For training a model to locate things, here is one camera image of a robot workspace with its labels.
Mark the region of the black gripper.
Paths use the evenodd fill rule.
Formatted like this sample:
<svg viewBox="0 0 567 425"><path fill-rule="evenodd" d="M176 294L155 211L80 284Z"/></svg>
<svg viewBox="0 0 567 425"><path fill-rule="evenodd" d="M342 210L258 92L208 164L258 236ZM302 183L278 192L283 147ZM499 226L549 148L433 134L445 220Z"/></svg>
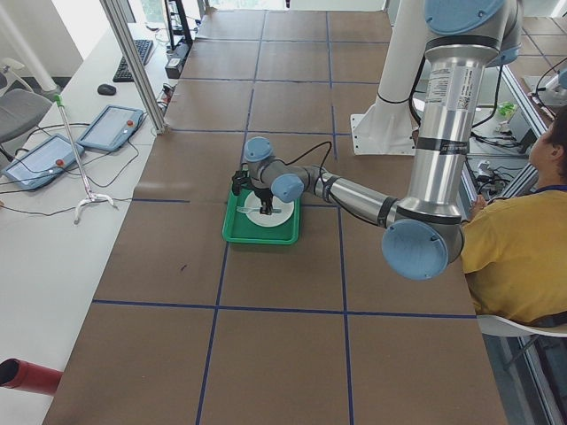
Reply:
<svg viewBox="0 0 567 425"><path fill-rule="evenodd" d="M271 215L272 192L269 188L254 189L254 195L260 200L260 214Z"/></svg>

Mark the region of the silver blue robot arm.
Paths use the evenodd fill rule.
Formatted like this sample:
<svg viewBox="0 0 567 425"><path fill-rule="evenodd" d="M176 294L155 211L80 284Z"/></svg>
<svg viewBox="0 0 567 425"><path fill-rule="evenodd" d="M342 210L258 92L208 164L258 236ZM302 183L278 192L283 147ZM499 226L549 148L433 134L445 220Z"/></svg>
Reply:
<svg viewBox="0 0 567 425"><path fill-rule="evenodd" d="M384 229L382 253L398 274L431 279L464 245L456 203L483 73L517 57L519 1L404 1L377 98L352 117L357 154L410 154L408 193L389 197L321 166L291 166L266 138L245 143L248 180L269 213L304 193Z"/></svg>

